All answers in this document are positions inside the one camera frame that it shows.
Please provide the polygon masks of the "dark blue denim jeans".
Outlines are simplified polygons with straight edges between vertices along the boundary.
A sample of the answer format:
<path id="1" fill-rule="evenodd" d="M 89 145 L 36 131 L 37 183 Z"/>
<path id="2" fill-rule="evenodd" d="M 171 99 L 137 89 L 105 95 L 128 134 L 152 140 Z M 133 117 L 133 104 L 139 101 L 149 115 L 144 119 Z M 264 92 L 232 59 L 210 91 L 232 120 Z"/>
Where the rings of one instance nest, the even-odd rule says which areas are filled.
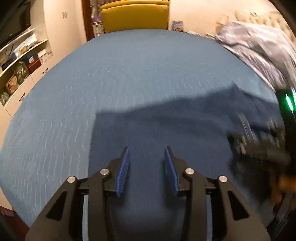
<path id="1" fill-rule="evenodd" d="M 124 147 L 130 150 L 124 192 L 108 201 L 115 239 L 180 238 L 186 200 L 171 191 L 164 163 L 167 146 L 205 177 L 228 177 L 260 218 L 270 220 L 269 173 L 234 161 L 227 140 L 231 133 L 244 133 L 241 115 L 259 126 L 281 123 L 277 103 L 235 85 L 136 109 L 93 111 L 88 173 L 105 168 Z"/>

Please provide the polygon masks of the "blue quilted bed mattress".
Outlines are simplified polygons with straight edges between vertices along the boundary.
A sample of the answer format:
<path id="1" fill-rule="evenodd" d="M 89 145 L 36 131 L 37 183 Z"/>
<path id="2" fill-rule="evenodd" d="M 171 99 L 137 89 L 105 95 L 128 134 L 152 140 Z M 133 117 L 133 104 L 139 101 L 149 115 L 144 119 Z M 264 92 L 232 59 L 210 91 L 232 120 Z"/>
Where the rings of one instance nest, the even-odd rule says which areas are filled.
<path id="1" fill-rule="evenodd" d="M 277 103 L 251 68 L 213 40 L 165 30 L 96 37 L 55 65 L 20 105 L 1 149 L 1 188 L 31 226 L 67 177 L 91 175 L 93 111 L 136 109 L 232 85 Z"/>

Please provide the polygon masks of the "grey star pattern duvet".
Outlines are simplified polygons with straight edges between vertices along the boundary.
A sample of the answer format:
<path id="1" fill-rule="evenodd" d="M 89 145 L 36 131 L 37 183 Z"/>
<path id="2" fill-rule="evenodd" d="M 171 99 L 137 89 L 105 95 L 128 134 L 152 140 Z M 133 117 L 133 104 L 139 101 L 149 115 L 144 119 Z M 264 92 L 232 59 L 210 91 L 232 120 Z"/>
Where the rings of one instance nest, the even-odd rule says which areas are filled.
<path id="1" fill-rule="evenodd" d="M 231 21 L 215 35 L 215 39 L 272 90 L 295 87 L 295 45 L 282 30 Z"/>

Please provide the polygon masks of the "cream tufted headboard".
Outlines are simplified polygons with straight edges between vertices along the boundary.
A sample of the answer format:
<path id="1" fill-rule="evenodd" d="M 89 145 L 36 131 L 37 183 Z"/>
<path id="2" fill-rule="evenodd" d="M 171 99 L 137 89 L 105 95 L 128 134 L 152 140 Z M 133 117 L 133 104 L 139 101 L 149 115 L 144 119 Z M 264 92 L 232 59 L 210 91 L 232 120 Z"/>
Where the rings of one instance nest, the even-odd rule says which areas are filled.
<path id="1" fill-rule="evenodd" d="M 288 23 L 279 12 L 270 11 L 263 15 L 257 15 L 256 13 L 247 13 L 246 11 L 235 11 L 234 15 L 236 20 L 240 22 L 271 26 L 281 29 L 291 39 L 295 37 Z"/>

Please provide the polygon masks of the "small picture box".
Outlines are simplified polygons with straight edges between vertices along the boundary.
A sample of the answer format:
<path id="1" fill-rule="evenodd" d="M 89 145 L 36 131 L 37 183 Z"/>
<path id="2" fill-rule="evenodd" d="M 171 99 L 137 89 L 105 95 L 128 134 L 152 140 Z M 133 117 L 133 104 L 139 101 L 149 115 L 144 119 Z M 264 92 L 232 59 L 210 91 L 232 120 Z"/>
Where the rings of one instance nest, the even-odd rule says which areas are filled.
<path id="1" fill-rule="evenodd" d="M 183 21 L 172 21 L 171 29 L 176 32 L 184 32 Z"/>

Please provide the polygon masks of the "white wardrobe shelf unit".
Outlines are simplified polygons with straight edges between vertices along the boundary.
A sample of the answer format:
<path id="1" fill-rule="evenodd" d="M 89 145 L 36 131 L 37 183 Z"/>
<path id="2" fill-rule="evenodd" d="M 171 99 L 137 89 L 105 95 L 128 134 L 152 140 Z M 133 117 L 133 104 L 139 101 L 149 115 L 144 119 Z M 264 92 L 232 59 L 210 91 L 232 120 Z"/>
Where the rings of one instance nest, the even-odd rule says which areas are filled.
<path id="1" fill-rule="evenodd" d="M 31 26 L 1 47 L 1 140 L 33 87 L 86 43 L 82 1 L 31 1 Z"/>

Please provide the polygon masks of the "black flat television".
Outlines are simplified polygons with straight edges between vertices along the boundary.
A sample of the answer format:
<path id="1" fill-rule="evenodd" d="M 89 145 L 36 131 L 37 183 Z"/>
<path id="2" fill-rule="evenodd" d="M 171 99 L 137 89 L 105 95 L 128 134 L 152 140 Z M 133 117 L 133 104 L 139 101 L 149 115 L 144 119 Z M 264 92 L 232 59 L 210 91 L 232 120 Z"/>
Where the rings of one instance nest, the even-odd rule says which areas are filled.
<path id="1" fill-rule="evenodd" d="M 1 47 L 31 26 L 31 1 L 1 1 Z"/>

